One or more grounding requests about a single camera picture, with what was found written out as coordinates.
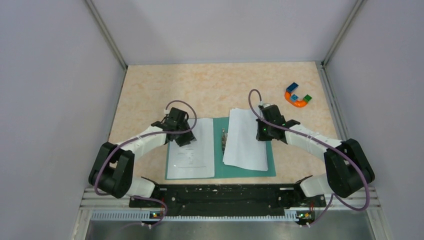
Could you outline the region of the printed white paper sheet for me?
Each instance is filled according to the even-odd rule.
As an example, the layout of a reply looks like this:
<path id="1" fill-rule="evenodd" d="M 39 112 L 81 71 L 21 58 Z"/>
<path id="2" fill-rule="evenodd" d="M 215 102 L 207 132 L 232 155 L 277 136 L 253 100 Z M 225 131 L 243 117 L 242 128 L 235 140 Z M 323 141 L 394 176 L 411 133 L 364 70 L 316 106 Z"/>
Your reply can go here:
<path id="1" fill-rule="evenodd" d="M 199 118 L 192 132 L 195 140 L 188 145 L 169 143 L 166 180 L 208 179 L 215 176 L 213 119 Z"/>

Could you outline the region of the white paper sheets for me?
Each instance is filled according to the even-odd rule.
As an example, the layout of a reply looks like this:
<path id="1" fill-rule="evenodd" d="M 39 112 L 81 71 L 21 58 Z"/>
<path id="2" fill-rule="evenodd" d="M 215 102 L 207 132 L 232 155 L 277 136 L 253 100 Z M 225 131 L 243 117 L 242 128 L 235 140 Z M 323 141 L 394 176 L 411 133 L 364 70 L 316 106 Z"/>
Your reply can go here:
<path id="1" fill-rule="evenodd" d="M 266 143 L 256 139 L 256 119 L 249 109 L 233 108 L 229 111 L 223 154 L 225 165 L 252 171 L 268 171 Z"/>

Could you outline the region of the green plastic folder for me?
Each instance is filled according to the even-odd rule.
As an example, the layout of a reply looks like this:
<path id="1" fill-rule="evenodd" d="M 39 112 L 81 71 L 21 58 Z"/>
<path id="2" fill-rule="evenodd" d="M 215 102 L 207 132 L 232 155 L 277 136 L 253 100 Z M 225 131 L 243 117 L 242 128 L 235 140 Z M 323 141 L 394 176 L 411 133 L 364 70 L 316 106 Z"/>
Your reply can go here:
<path id="1" fill-rule="evenodd" d="M 226 165 L 223 162 L 221 148 L 222 128 L 228 129 L 229 118 L 218 117 L 213 118 L 213 133 L 214 133 L 214 167 L 215 175 L 209 179 L 227 179 L 227 178 L 252 178 L 252 177 L 275 177 L 276 170 L 274 164 L 274 156 L 272 144 L 270 141 L 264 141 L 266 144 L 266 158 L 268 171 L 247 170 L 235 166 Z"/>

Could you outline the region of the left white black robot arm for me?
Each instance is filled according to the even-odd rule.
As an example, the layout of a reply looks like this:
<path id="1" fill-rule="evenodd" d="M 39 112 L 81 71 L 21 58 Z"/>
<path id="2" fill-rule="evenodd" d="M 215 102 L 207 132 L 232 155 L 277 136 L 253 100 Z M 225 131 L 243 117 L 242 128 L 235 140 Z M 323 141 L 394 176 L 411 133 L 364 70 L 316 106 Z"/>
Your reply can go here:
<path id="1" fill-rule="evenodd" d="M 100 146 L 90 171 L 88 182 L 99 196 L 138 196 L 149 207 L 160 202 L 156 183 L 133 176 L 135 162 L 150 151 L 175 142 L 179 147 L 196 140 L 195 124 L 189 124 L 186 111 L 172 107 L 165 110 L 160 121 L 152 123 L 145 131 L 121 143 L 105 142 Z"/>

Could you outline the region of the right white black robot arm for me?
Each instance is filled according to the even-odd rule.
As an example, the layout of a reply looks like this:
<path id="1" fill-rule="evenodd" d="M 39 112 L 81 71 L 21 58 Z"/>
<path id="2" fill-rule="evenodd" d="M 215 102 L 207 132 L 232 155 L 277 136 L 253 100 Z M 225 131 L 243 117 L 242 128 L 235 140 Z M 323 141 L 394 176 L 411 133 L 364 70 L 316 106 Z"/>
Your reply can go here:
<path id="1" fill-rule="evenodd" d="M 314 132 L 296 120 L 285 120 L 275 104 L 259 106 L 258 141 L 281 141 L 303 149 L 323 161 L 325 173 L 308 176 L 294 184 L 293 200 L 307 206 L 315 196 L 336 194 L 347 198 L 375 180 L 375 173 L 359 142 L 342 141 Z"/>

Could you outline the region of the metal folder clip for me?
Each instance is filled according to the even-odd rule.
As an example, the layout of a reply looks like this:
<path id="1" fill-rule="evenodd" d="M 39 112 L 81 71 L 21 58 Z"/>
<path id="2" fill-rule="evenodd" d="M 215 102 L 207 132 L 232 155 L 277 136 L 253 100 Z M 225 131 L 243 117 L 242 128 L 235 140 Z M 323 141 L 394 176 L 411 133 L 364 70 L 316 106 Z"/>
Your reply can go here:
<path id="1" fill-rule="evenodd" d="M 222 131 L 221 131 L 221 151 L 222 151 L 222 154 L 224 154 L 225 150 L 226 150 L 227 138 L 228 138 L 228 132 L 225 128 L 222 128 Z"/>

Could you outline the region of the light blue toy brick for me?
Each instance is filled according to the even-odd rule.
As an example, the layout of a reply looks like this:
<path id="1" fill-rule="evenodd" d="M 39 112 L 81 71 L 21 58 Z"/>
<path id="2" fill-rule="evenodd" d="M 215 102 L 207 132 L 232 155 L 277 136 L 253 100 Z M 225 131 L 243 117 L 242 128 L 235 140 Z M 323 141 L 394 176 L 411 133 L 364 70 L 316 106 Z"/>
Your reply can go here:
<path id="1" fill-rule="evenodd" d="M 293 95 L 291 95 L 290 100 L 291 100 L 292 102 L 296 102 L 298 98 L 299 98 L 299 97 L 298 97 L 297 95 L 293 94 Z"/>

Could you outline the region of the dark blue toy brick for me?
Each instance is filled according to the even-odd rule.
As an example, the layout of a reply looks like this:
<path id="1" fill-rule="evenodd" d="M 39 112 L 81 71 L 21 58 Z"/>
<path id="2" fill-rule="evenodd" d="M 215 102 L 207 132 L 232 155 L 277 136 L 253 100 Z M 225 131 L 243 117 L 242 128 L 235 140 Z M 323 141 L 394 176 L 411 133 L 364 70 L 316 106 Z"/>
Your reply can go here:
<path id="1" fill-rule="evenodd" d="M 292 84 L 290 84 L 287 88 L 286 88 L 286 92 L 288 93 L 292 93 L 293 91 L 295 91 L 298 88 L 298 84 L 296 82 L 293 82 Z"/>

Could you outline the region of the green toy brick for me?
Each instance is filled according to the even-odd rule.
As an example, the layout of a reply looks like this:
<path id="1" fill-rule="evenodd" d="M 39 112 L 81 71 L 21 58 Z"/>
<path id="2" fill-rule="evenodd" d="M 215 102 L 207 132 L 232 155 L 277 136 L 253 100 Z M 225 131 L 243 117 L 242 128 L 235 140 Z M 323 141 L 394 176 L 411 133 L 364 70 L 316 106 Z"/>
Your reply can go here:
<path id="1" fill-rule="evenodd" d="M 305 96 L 303 97 L 303 99 L 302 99 L 302 100 L 303 100 L 304 102 L 308 103 L 311 99 L 312 99 L 312 97 L 311 97 L 310 95 L 308 95 L 308 94 L 307 94 L 307 95 L 305 95 Z"/>

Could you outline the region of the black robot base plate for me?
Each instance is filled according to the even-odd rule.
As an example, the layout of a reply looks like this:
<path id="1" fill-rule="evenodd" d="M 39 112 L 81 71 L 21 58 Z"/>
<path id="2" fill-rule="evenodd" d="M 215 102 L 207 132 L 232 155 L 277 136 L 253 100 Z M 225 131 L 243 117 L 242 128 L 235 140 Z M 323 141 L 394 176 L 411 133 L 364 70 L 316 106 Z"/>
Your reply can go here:
<path id="1" fill-rule="evenodd" d="M 291 208 L 325 207 L 323 195 L 300 197 L 295 184 L 157 184 L 151 200 L 131 198 L 130 208 L 161 208 L 166 216 L 283 216 Z"/>

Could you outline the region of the aluminium frame rail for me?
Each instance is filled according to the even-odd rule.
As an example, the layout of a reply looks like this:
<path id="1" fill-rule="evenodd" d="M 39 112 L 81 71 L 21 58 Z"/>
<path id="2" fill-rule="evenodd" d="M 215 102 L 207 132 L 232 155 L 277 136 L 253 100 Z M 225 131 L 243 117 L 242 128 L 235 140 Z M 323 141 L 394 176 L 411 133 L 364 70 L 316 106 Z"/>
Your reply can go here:
<path id="1" fill-rule="evenodd" d="M 92 187 L 87 187 L 82 195 L 81 209 L 117 210 L 128 209 L 130 197 L 115 198 L 111 195 L 98 195 Z"/>

